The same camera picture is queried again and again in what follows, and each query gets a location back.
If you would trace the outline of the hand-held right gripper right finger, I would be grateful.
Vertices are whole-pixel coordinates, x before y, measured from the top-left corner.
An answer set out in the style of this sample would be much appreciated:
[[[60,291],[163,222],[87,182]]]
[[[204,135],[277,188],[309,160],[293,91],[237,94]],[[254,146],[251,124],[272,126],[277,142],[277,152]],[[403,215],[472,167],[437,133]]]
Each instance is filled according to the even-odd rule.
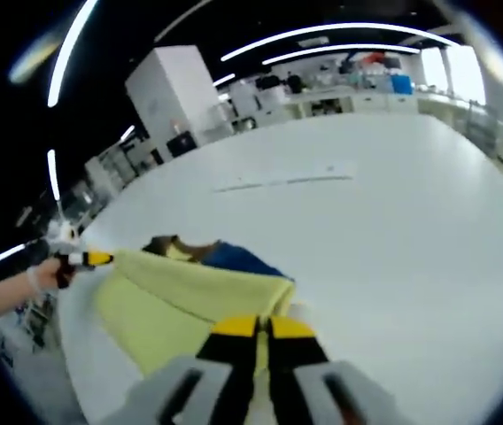
[[[280,424],[395,424],[393,397],[351,363],[332,361],[314,331],[268,319],[269,395]]]

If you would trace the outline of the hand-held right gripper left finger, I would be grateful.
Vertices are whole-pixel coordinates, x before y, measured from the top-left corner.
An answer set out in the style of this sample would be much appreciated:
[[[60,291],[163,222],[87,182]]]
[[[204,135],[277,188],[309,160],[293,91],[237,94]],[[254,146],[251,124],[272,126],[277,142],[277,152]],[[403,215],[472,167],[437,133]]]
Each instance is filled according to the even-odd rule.
[[[137,383],[103,424],[242,424],[254,392],[259,316],[213,325],[194,356],[176,357]]]

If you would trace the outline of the person's left hand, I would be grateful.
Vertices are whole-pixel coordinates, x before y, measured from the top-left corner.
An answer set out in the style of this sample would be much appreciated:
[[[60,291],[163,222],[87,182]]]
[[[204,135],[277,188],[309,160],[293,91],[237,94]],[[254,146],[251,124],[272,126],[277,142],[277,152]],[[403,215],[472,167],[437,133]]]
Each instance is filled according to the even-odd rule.
[[[57,258],[49,258],[37,266],[31,266],[26,271],[27,281],[34,294],[58,290],[58,271],[61,262]]]

